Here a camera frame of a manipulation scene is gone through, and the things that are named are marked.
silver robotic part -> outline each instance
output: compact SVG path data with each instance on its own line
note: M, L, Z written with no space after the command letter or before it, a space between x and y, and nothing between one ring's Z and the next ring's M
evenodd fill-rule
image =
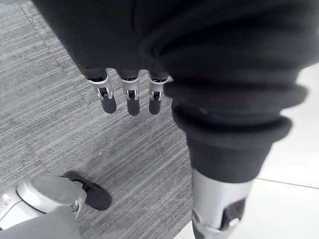
M224 210L247 198L252 181L224 183L210 179L193 169L192 221L205 239L226 239L240 222L233 218L227 228L222 225Z
M150 99L154 100L154 93L159 92L159 101L162 100L163 96L163 88L164 84L167 82L167 80L163 82L156 82L151 79L150 73L149 73L149 91L150 91Z
M125 94L126 99L129 101L131 99L130 92L134 92L134 100L139 99L140 95L140 79L137 77L136 79L122 79L122 87Z
M104 81L94 82L89 80L89 82L91 86L97 90L100 100L103 100L103 95L100 91L101 88L106 88L109 99L113 97L113 88L112 88L112 83L111 83L111 80L109 79L109 76L107 76Z
M27 179L0 193L0 228L5 230L58 207L71 207L77 218L86 196L81 184L67 178L46 176Z

floor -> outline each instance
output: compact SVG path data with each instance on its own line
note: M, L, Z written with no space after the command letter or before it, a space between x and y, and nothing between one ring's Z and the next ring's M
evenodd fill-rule
M298 81L310 94L302 105L283 112L294 128L273 146L230 239L319 238L318 78L319 64L300 74ZM194 239L191 223L174 239Z
M105 212L84 209L84 239L191 239L188 152L170 100L149 114L141 72L141 113L131 117L109 73L118 104L112 115L32 3L1 1L0 188L76 169L113 196ZM284 112L295 127L273 147L232 239L319 238L318 77L319 65L301 74L310 96Z
M148 112L146 72L137 117L109 73L118 105L112 115L32 3L0 2L0 188L75 169L113 197L105 212L84 208L83 239L172 239L191 212L184 135L169 99L156 117Z

gray carpet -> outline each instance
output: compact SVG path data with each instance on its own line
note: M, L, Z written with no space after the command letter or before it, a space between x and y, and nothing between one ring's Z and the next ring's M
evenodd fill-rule
M189 221L190 166L170 100L132 117L110 69L118 110L103 112L88 82L30 1L0 3L0 188L77 170L106 188L110 209L85 207L84 239L172 239Z

robotic finger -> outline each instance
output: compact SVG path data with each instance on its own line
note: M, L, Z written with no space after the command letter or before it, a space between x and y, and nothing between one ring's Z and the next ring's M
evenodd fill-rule
M116 111L116 102L113 94L111 79L105 69L85 71L82 74L89 80L91 86L97 91L102 107L106 113Z
M163 97L163 86L167 82L166 72L149 72L150 104L149 110L152 115L160 112L160 102Z
M139 70L116 70L122 79L122 87L127 101L128 112L137 116L140 112Z

white floor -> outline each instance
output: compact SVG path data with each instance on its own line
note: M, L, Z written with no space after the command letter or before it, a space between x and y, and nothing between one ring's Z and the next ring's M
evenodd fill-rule
M305 103L285 110L290 135L276 143L230 239L319 239L319 64L304 69ZM194 239L189 223L174 239Z

